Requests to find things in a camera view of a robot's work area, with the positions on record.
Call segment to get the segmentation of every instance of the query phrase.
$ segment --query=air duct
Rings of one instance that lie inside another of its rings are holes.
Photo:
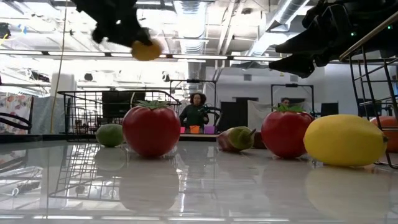
[[[264,33],[253,43],[246,55],[261,56],[269,46],[284,43],[289,38],[288,35],[283,33],[271,33],[270,31],[281,26],[282,30],[288,31],[290,22],[292,22],[297,15],[299,9],[304,7],[309,1],[310,0],[280,0],[278,8],[265,19]]]
[[[180,25],[178,34],[180,37],[188,39],[180,41],[182,54],[203,53],[204,41],[193,39],[202,39],[205,36],[207,4],[202,1],[174,1]],[[201,72],[201,63],[188,63],[188,78],[205,79],[205,73]]]

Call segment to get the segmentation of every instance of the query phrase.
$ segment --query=red tomato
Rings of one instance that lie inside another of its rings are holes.
[[[173,149],[180,137],[180,119],[169,107],[136,106],[123,118],[123,135],[129,146],[144,157],[159,157]]]
[[[396,128],[398,122],[394,116],[379,116],[382,128]],[[377,126],[377,119],[372,118],[371,122]],[[398,152],[398,132],[397,131],[383,131],[387,136],[387,152]]]
[[[306,153],[303,138],[312,121],[308,113],[274,111],[262,123],[262,141],[275,155],[296,158]]]

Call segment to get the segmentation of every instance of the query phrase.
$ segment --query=pear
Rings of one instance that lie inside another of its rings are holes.
[[[248,127],[229,128],[217,136],[218,147],[221,151],[240,152],[250,149],[254,144],[256,129]]]

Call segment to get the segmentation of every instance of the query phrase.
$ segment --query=ceiling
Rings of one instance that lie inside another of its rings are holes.
[[[225,48],[226,54],[238,54],[248,51],[253,43],[261,36],[264,18],[269,12],[278,7],[278,0],[246,0],[235,4],[228,26],[229,0],[216,0],[207,4],[205,42],[203,54],[221,54]],[[84,12],[79,13],[72,2],[51,0],[0,0],[0,23],[9,23],[11,38],[0,42],[0,50],[39,50],[61,51],[64,43],[65,51],[71,52],[129,52],[130,49],[106,41],[97,44],[91,39],[91,33],[96,22]],[[173,10],[157,10],[158,0],[138,1],[140,4],[137,12],[140,23],[150,28],[150,34],[158,39],[164,48],[165,54],[180,54],[182,44],[197,41],[181,37],[178,33],[194,32],[194,26],[181,21]],[[291,22],[290,32],[295,33],[301,29],[300,20],[306,10],[313,5],[310,1],[297,13]],[[168,9],[173,7],[172,2],[166,1]],[[226,43],[229,33],[232,39]],[[266,51],[275,55],[272,45]],[[164,74],[170,78],[185,79],[189,77],[188,63],[186,60],[173,62],[137,62],[134,60],[94,60],[90,58],[68,58],[63,62],[62,71],[73,73],[80,82],[78,85],[120,85],[129,83],[132,86],[168,86],[162,80]],[[48,76],[51,80],[54,71],[58,70],[59,60],[54,58],[38,58],[34,55],[16,56],[0,54],[0,74],[3,83],[42,83],[29,78],[28,70]],[[84,80],[84,74],[91,73],[93,81]]]

